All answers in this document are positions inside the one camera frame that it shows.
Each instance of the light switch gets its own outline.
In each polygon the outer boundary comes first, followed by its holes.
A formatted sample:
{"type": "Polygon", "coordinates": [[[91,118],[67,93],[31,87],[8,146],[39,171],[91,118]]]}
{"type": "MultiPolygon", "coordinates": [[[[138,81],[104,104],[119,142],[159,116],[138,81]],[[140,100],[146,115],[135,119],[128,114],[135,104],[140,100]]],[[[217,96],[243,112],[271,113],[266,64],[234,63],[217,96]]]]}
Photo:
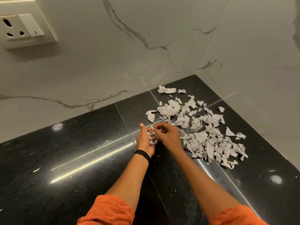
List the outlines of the light switch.
{"type": "Polygon", "coordinates": [[[37,23],[35,22],[35,19],[32,17],[32,15],[29,14],[20,14],[19,18],[21,19],[22,23],[24,24],[25,28],[29,32],[29,34],[34,36],[43,35],[43,33],[40,31],[37,23]]]}

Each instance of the power socket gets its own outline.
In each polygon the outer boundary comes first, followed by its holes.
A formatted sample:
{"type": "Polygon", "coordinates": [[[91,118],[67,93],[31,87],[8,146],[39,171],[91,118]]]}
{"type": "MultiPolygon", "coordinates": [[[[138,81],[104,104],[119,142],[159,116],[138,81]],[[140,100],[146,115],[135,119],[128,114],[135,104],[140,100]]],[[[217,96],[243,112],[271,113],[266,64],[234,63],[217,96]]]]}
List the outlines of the power socket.
{"type": "Polygon", "coordinates": [[[7,40],[30,37],[26,27],[17,15],[0,16],[0,35],[7,40]]]}

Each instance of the orange shirt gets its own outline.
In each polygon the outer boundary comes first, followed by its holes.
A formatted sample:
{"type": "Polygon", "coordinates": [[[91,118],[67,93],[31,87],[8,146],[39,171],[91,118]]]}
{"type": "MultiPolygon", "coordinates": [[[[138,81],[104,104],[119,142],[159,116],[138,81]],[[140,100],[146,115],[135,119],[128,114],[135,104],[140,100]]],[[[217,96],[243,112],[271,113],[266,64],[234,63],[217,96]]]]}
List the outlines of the orange shirt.
{"type": "MultiPolygon", "coordinates": [[[[131,225],[134,219],[132,208],[113,195],[99,195],[92,208],[81,217],[80,225],[131,225]]],[[[229,208],[210,220],[212,225],[267,225],[245,205],[229,208]]]]}

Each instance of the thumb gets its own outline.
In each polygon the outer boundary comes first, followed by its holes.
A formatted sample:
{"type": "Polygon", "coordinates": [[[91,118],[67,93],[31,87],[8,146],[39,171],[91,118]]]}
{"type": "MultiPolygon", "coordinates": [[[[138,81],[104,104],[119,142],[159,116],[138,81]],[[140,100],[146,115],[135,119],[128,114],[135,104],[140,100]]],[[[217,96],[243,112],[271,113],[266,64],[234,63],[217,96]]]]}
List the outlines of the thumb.
{"type": "Polygon", "coordinates": [[[146,127],[144,126],[143,123],[140,124],[140,127],[141,127],[141,134],[147,133],[147,129],[146,129],[146,127]]]}
{"type": "Polygon", "coordinates": [[[160,132],[158,129],[154,128],[153,131],[155,135],[158,136],[160,139],[163,139],[165,137],[165,134],[163,132],[160,132]]]}

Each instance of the right hand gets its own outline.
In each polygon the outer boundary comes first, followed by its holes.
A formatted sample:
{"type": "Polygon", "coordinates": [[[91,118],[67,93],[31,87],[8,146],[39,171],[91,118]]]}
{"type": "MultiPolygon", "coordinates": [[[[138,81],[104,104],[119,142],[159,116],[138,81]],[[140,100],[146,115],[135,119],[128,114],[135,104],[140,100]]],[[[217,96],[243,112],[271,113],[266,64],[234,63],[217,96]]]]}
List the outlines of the right hand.
{"type": "Polygon", "coordinates": [[[182,149],[180,134],[176,126],[170,125],[166,122],[162,122],[156,124],[155,126],[153,126],[153,128],[156,136],[161,139],[163,145],[169,151],[182,149]]]}

